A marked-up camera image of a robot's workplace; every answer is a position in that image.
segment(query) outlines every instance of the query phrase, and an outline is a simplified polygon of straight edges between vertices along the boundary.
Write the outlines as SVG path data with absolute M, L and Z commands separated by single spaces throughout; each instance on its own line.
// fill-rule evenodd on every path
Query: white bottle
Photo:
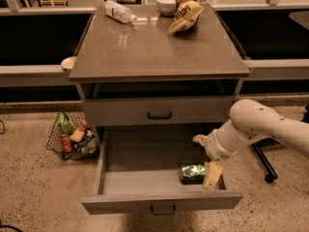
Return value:
M 122 23 L 134 22 L 137 16 L 133 14 L 131 9 L 113 1 L 106 1 L 104 3 L 105 13 Z

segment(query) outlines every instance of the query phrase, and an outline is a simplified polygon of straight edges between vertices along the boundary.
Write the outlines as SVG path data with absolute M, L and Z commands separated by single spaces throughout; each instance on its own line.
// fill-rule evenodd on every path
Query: black drawer handle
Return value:
M 173 208 L 173 210 L 172 210 L 170 213 L 156 213 L 156 212 L 154 211 L 154 206 L 151 206 L 151 212 L 152 212 L 152 214 L 155 215 L 155 216 L 171 216 L 171 215 L 173 215 L 173 214 L 176 212 L 176 206 L 173 205 L 172 208 Z
M 169 120 L 172 118 L 172 112 L 169 112 L 167 116 L 154 116 L 150 112 L 148 112 L 147 118 L 149 118 L 150 120 Z

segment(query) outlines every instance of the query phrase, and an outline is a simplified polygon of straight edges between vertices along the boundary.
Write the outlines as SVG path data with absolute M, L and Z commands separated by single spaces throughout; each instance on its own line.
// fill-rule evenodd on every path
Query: bottle cap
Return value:
M 137 20 L 137 16 L 135 14 L 132 14 L 130 17 L 129 17 L 129 20 L 130 22 L 135 22 Z

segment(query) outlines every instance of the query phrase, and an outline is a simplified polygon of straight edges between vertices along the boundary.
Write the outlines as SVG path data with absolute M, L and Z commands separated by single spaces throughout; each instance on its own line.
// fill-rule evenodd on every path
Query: concrete floor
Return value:
M 308 102 L 286 101 L 274 108 L 301 120 Z M 2 224 L 29 232 L 308 231 L 309 159 L 284 147 L 265 150 L 279 175 L 271 185 L 252 150 L 226 162 L 230 189 L 243 192 L 234 210 L 90 216 L 81 199 L 92 196 L 97 162 L 63 162 L 45 149 L 57 112 L 75 109 L 79 106 L 1 104 L 6 127 L 0 135 Z

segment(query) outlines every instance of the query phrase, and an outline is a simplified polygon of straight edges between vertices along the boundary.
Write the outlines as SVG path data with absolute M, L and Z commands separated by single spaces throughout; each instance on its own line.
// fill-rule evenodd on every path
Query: drawer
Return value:
M 166 98 L 85 101 L 82 108 L 92 126 L 120 126 L 224 122 L 231 105 L 231 97 Z
M 228 190 L 225 175 L 213 190 L 179 178 L 183 163 L 207 159 L 192 143 L 194 134 L 206 130 L 201 124 L 106 127 L 95 193 L 83 206 L 91 215 L 235 208 L 242 193 Z

